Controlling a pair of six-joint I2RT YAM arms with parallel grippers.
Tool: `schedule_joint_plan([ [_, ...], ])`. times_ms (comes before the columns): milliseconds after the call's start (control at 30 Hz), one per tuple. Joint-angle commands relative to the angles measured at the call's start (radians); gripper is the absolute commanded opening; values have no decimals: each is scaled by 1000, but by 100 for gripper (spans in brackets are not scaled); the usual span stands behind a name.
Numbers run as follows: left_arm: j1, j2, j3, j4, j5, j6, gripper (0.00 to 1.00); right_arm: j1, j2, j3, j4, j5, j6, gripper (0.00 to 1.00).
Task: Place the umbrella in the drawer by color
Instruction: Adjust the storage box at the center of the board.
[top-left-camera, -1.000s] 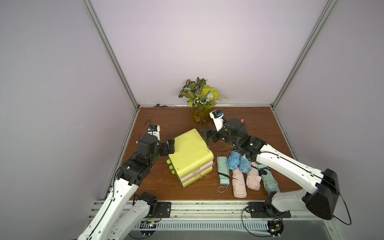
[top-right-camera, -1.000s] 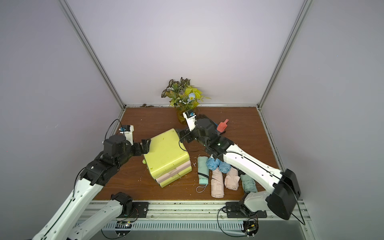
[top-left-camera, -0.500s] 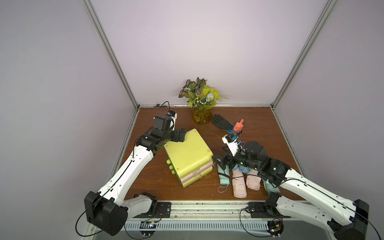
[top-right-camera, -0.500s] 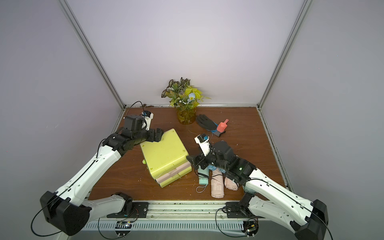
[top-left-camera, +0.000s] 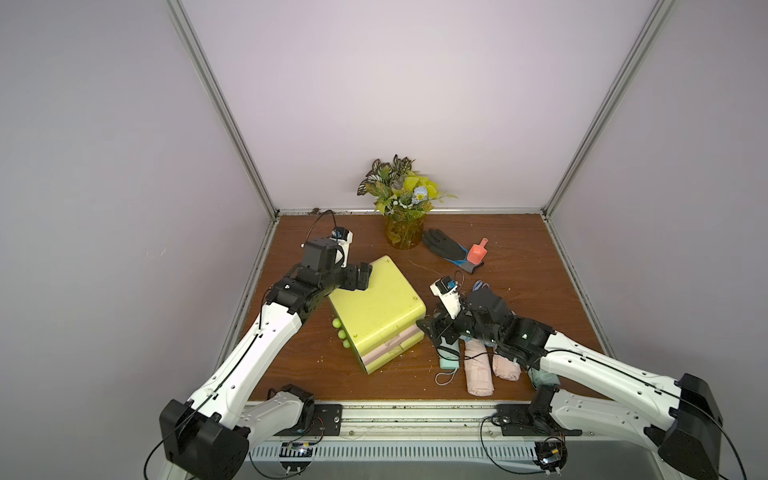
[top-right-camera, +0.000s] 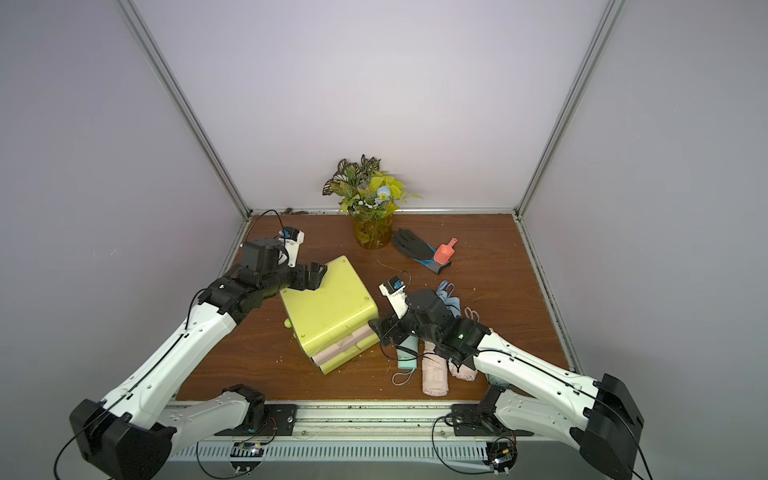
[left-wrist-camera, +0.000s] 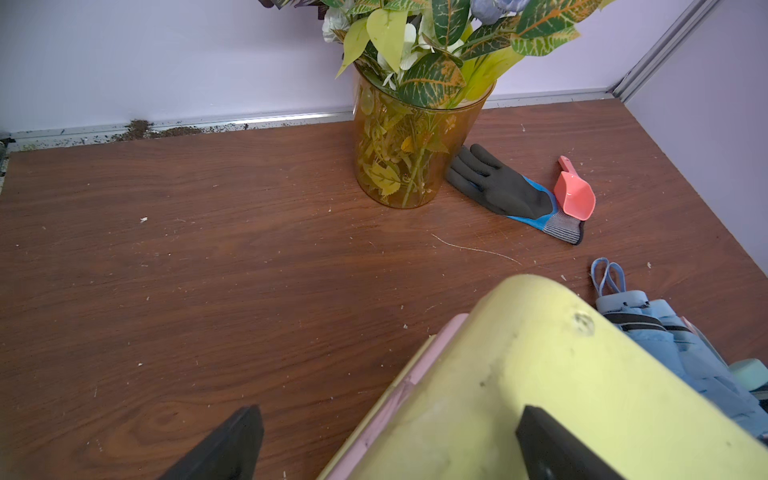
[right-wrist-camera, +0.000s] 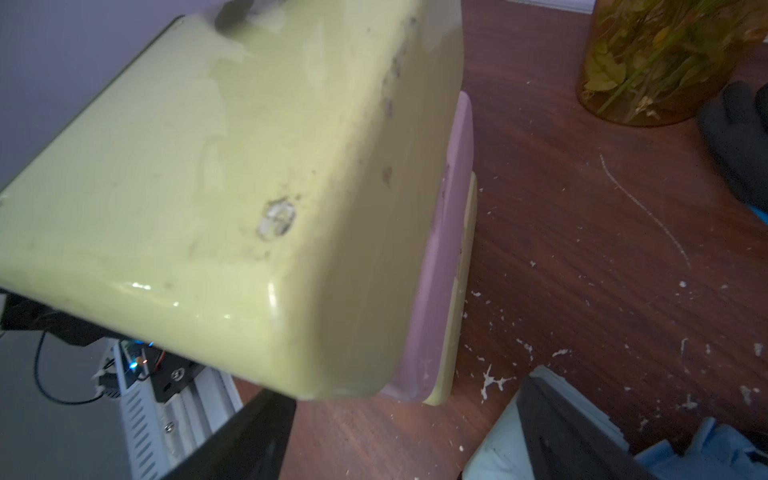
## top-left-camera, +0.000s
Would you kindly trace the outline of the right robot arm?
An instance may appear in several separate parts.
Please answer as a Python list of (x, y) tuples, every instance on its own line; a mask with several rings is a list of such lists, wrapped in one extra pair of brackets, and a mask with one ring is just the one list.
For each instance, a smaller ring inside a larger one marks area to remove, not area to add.
[(675, 379), (633, 367), (579, 344), (537, 320), (515, 314), (489, 288), (467, 295), (444, 277), (430, 287), (439, 300), (418, 321), (439, 352), (457, 340), (477, 340), (485, 355), (504, 358), (529, 375), (574, 381), (600, 394), (572, 395), (559, 384), (537, 386), (529, 415), (536, 430), (594, 430), (636, 443), (693, 479), (717, 479), (725, 435), (709, 384), (686, 373)]

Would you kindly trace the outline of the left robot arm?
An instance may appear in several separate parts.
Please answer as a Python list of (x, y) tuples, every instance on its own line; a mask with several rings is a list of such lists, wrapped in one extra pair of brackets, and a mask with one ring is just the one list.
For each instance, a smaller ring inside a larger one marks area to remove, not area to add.
[(254, 324), (213, 375), (160, 414), (162, 479), (231, 479), (252, 448), (277, 433), (313, 426), (313, 394), (287, 385), (242, 419), (253, 390), (277, 354), (336, 289), (366, 290), (372, 267), (348, 262), (353, 234), (337, 227), (306, 241), (302, 260), (264, 295)]

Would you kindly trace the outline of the yellow-green drawer cabinet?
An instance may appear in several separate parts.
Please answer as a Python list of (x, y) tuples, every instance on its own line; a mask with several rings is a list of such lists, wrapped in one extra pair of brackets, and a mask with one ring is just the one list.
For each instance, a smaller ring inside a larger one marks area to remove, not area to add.
[(365, 290), (338, 289), (329, 296), (338, 337), (367, 374), (421, 342), (417, 322), (426, 315), (424, 301), (390, 257), (371, 267)]

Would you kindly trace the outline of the pink umbrella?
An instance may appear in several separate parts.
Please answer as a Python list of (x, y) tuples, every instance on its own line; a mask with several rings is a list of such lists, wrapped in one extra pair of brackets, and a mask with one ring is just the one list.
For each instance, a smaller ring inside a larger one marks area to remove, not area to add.
[(506, 381), (518, 381), (522, 373), (522, 369), (516, 361), (498, 354), (493, 355), (491, 367), (496, 377)]
[(464, 342), (464, 371), (470, 395), (489, 397), (494, 393), (489, 350), (482, 341), (467, 339)]

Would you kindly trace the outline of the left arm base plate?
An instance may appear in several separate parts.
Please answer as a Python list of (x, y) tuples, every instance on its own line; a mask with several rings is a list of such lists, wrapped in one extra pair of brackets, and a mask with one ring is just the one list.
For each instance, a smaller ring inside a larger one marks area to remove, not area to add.
[(276, 436), (291, 438), (339, 436), (343, 420), (343, 410), (343, 406), (338, 403), (316, 404), (311, 416), (306, 420), (300, 420), (297, 425), (291, 428), (278, 432)]

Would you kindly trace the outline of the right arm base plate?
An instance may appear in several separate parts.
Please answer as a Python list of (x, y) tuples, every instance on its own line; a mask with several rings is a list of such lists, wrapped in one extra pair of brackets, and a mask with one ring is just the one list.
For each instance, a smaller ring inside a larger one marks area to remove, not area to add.
[(500, 428), (503, 436), (577, 437), (580, 429), (566, 429), (547, 413), (531, 412), (530, 404), (498, 404), (491, 415), (491, 423)]

